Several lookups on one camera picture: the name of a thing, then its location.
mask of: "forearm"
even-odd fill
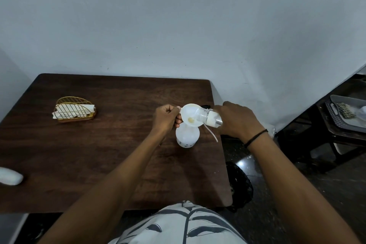
[[[150,134],[126,160],[62,214],[39,243],[105,243],[162,137]]]
[[[335,209],[267,133],[249,150],[256,157],[283,221],[300,243],[360,243]]]

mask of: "wire basket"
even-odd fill
[[[93,104],[76,96],[65,96],[58,99],[53,111],[53,118],[59,122],[91,120],[97,113]]]

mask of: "person's left hand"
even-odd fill
[[[182,122],[180,110],[179,106],[174,107],[170,104],[158,107],[153,116],[151,132],[165,137],[171,131],[173,125],[179,127],[179,124]]]

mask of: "hand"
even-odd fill
[[[166,104],[158,107],[153,115],[153,127],[151,133],[165,137],[172,130],[173,125],[179,127],[182,122],[181,108]]]
[[[225,101],[222,106],[215,105],[214,111],[222,119],[222,126],[218,127],[220,134],[240,138],[244,143],[264,130],[253,111],[248,107]]]

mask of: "black bracelet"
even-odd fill
[[[248,146],[255,140],[255,139],[257,139],[259,136],[261,136],[263,133],[265,133],[265,132],[268,132],[268,130],[263,130],[263,131],[261,131],[261,132],[259,132],[257,135],[255,135],[255,136],[253,136],[252,137],[252,139],[250,139],[246,144],[244,144],[244,147],[245,148],[248,148]]]

